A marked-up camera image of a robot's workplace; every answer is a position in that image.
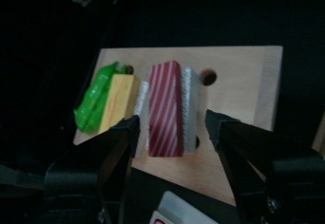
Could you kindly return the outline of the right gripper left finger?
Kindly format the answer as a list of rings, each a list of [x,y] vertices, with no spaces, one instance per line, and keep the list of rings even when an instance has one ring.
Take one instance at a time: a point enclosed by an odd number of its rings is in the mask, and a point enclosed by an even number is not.
[[[138,137],[133,116],[58,158],[44,178],[43,224],[123,224]]]

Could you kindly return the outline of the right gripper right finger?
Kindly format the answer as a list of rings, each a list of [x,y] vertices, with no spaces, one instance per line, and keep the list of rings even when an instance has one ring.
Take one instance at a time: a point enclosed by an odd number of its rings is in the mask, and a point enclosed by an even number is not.
[[[308,146],[206,112],[242,224],[325,224],[325,158]]]

